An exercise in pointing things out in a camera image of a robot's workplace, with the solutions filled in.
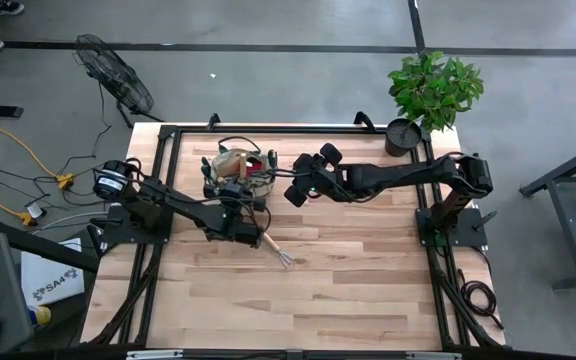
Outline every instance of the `wooden tabletop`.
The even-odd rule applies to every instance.
[[[135,125],[128,157],[141,159],[145,173],[152,168],[159,127]],[[203,198],[201,157],[217,155],[217,141],[225,136],[183,136],[175,189]],[[383,136],[377,135],[254,134],[249,138],[264,152],[276,150],[281,168],[291,168],[299,154],[316,153],[326,142],[341,151],[342,162],[410,163],[409,156],[388,156]],[[249,146],[237,141],[229,145]],[[460,148],[452,131],[433,133],[433,146],[437,157]],[[319,198],[296,208],[283,197],[289,185],[290,179],[276,181],[268,201],[272,212],[268,233],[295,258],[291,270],[282,267],[269,246],[251,249],[207,242],[190,220],[175,216],[159,270],[148,347],[440,349],[428,261],[414,224],[413,213],[419,206],[414,187],[386,190],[365,204]],[[442,187],[444,197],[449,191]],[[430,191],[427,194],[432,204]],[[266,219],[259,217],[262,223]],[[134,245],[120,245],[101,260],[82,341],[97,335],[126,297],[134,253]],[[468,280],[492,286],[479,254],[457,248],[455,259]],[[141,304],[137,304],[132,336]],[[446,304],[456,339],[453,307],[447,299]],[[494,339],[504,342],[491,319],[478,320]]]

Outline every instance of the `green leaves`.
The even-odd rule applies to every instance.
[[[428,131],[451,129],[457,112],[470,110],[473,98],[479,100],[484,93],[479,69],[458,58],[441,63],[442,57],[439,51],[409,56],[402,59],[401,70],[388,74],[393,81],[388,93],[400,107],[397,116],[421,119],[421,127]]]

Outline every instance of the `concrete floor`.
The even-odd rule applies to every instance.
[[[426,44],[434,47],[576,49],[576,0],[418,0]],[[334,44],[411,46],[405,0],[34,0],[18,18],[0,18],[0,37],[72,41],[93,33],[112,42]],[[87,154],[103,129],[96,83],[72,51],[0,53],[0,104],[26,109],[0,120],[46,165]],[[394,117],[386,74],[400,54],[120,52],[154,99],[153,113],[170,121],[346,123],[358,110],[375,122]],[[465,151],[488,159],[495,191],[480,202],[499,211],[487,225],[495,291],[508,344],[522,350],[576,355],[576,290],[553,293],[552,282],[575,273],[547,194],[523,199],[517,189],[576,154],[576,57],[465,58],[482,68],[486,93],[461,114]],[[122,158],[130,138],[106,95],[98,157],[85,169]],[[41,174],[30,157],[0,136],[0,167]],[[14,182],[36,193],[30,183]],[[91,179],[76,187],[87,192]],[[49,201],[63,205],[54,192]],[[26,198],[0,186],[2,201],[20,209]],[[76,199],[91,201],[94,197]],[[51,211],[47,221],[77,212]],[[16,225],[0,210],[0,220]],[[46,231],[61,239],[76,228]]]

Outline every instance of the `fan grill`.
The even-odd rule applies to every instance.
[[[75,51],[88,75],[99,81],[118,101],[133,112],[150,112],[155,105],[150,92],[135,70],[106,43],[95,35],[79,35]]]

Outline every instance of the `black plant pot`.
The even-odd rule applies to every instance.
[[[408,119],[395,119],[386,128],[386,152],[404,156],[421,141],[421,128]]]

